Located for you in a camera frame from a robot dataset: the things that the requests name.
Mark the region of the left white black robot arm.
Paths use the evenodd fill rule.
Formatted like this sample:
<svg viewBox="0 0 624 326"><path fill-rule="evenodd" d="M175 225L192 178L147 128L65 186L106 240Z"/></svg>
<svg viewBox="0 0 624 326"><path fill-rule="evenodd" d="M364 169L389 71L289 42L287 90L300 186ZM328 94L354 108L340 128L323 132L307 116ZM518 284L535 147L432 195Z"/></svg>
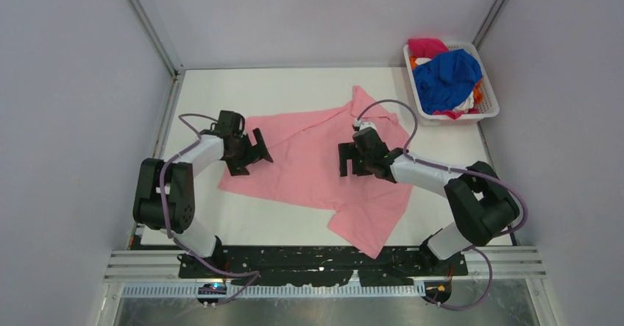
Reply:
<svg viewBox="0 0 624 326"><path fill-rule="evenodd" d="M138 173L132 217L136 223L164 233L180 248L198 256L197 267L208 277L218 277L226 259L216 249L220 239L195 217L194 179L210 165L225 163L229 174L249 175L248 167L272 156L260 129L248 132L246 119L223 110L211 125L198 130L189 114L179 119L194 133L194 141L168 160L148 157Z"/></svg>

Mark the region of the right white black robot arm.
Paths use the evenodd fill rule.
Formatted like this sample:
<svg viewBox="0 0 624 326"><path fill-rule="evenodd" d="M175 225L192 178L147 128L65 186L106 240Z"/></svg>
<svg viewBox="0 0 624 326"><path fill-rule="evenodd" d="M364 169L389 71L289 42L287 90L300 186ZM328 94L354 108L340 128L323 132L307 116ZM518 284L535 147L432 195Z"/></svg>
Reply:
<svg viewBox="0 0 624 326"><path fill-rule="evenodd" d="M425 239L417 257L428 274L440 274L450 258L484 247L525 221L525 207L493 168L477 161L466 168L434 163L406 148L389 149L373 127L360 126L352 141L338 145L339 173L373 175L394 184L409 184L438 194L450 206L453 223Z"/></svg>

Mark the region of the pink t shirt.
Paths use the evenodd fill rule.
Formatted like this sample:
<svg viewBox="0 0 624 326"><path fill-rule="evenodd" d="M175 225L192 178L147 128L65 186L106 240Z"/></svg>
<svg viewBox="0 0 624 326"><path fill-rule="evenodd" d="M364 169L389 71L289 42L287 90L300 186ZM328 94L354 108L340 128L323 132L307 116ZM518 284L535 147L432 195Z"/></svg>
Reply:
<svg viewBox="0 0 624 326"><path fill-rule="evenodd" d="M254 116L247 125L263 134L272 163L258 162L248 176L226 171L219 189L307 208L333 210L328 228L370 258L376 258L408 207L412 187L374 176L340 177L338 145L349 143L360 113L392 149L408 140L396 114L377 105L360 86L342 107Z"/></svg>

